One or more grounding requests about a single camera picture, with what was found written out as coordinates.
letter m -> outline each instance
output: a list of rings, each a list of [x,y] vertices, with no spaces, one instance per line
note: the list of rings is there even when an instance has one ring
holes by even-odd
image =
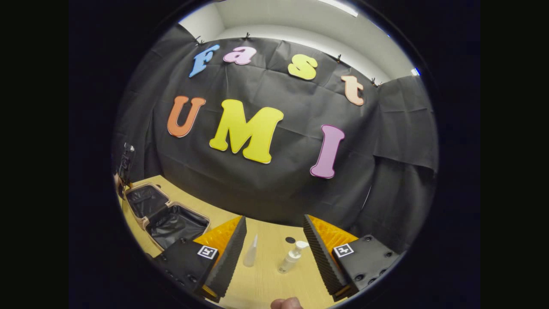
[[[227,150],[226,140],[229,133],[231,150],[237,153],[251,138],[250,145],[242,151],[244,157],[264,164],[270,163],[271,140],[276,124],[284,118],[284,114],[275,108],[264,107],[246,122],[241,101],[228,99],[223,101],[221,106],[223,115],[215,137],[210,140],[210,147],[221,151]]]

white pump bottle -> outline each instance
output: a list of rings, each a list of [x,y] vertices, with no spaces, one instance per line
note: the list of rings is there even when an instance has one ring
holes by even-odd
[[[298,240],[295,242],[295,248],[293,250],[290,250],[288,254],[286,255],[286,258],[280,266],[278,266],[278,272],[281,274],[285,274],[288,272],[294,265],[297,263],[299,258],[301,257],[301,251],[309,246],[308,243]]]

foam letter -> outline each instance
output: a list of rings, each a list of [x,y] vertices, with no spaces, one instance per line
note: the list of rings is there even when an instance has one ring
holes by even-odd
[[[345,133],[338,128],[324,124],[322,125],[324,141],[320,149],[320,155],[315,166],[311,167],[311,175],[320,178],[332,178],[335,175],[334,161],[338,151],[339,142],[345,137]]]
[[[200,106],[206,104],[206,100],[203,98],[193,98],[191,100],[191,110],[187,116],[187,120],[182,126],[177,125],[177,118],[179,118],[179,113],[181,113],[181,108],[183,105],[189,101],[189,98],[186,96],[178,96],[173,101],[172,111],[168,117],[168,132],[175,137],[184,137],[189,133],[193,127],[194,120],[197,117],[198,110]]]
[[[193,66],[193,70],[189,74],[189,77],[191,78],[197,75],[198,73],[202,72],[206,68],[206,65],[204,64],[204,62],[210,61],[211,57],[214,56],[214,51],[217,51],[218,49],[219,49],[219,44],[213,45],[212,47],[194,56],[194,66]]]
[[[251,62],[251,58],[257,50],[252,47],[237,47],[233,49],[232,53],[228,53],[223,57],[225,62],[236,62],[236,64],[244,65]]]
[[[303,79],[313,79],[316,76],[315,68],[318,66],[316,60],[303,54],[292,57],[292,63],[288,64],[288,72]]]
[[[356,77],[347,75],[342,76],[341,80],[345,81],[345,96],[347,100],[358,106],[364,104],[364,100],[358,97],[358,90],[364,90],[364,86],[358,83]]]
[[[223,115],[215,137],[210,140],[210,147],[221,151],[227,150],[228,132],[231,150],[237,153],[251,137],[250,145],[242,151],[244,157],[264,164],[270,163],[271,140],[276,124],[284,118],[284,114],[275,108],[264,107],[246,123],[241,101],[228,99],[223,101],[221,106]]]

finger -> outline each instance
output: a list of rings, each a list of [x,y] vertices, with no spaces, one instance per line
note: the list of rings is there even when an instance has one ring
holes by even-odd
[[[116,175],[114,175],[114,185],[115,185],[116,189],[118,189],[118,186],[120,185],[120,177],[118,176],[118,173],[116,173]]]
[[[283,299],[275,299],[273,300],[273,302],[271,303],[271,309],[281,309],[282,308],[282,303],[284,302]]]
[[[292,297],[292,298],[286,299],[282,303],[281,309],[303,309],[303,307],[299,303],[299,300],[297,297]]]

wooden table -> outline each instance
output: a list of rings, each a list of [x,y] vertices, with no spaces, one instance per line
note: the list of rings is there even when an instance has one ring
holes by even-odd
[[[162,176],[155,176],[134,183],[150,182],[160,185],[170,197],[171,201],[178,201],[187,207],[196,210],[210,218],[210,229],[213,229],[237,215],[218,207],[210,205],[194,196],[184,192],[171,184]],[[160,250],[153,244],[147,235],[135,221],[127,202],[122,203],[124,217],[137,242],[151,256],[160,254]],[[286,299],[296,296],[304,309],[319,309],[329,307],[334,303],[328,294],[318,268],[316,267],[310,249],[302,251],[301,259],[294,268],[286,274],[280,274],[277,267],[284,259],[288,251],[294,248],[295,244],[285,241],[286,237],[293,237],[295,240],[307,241],[303,228],[288,227],[285,225],[266,223],[246,218],[248,233],[244,240],[244,246],[240,254],[238,264],[234,270],[231,284],[227,294],[219,303],[224,308],[270,308],[275,299]],[[246,267],[242,264],[251,242],[257,236],[257,254],[253,267]]]

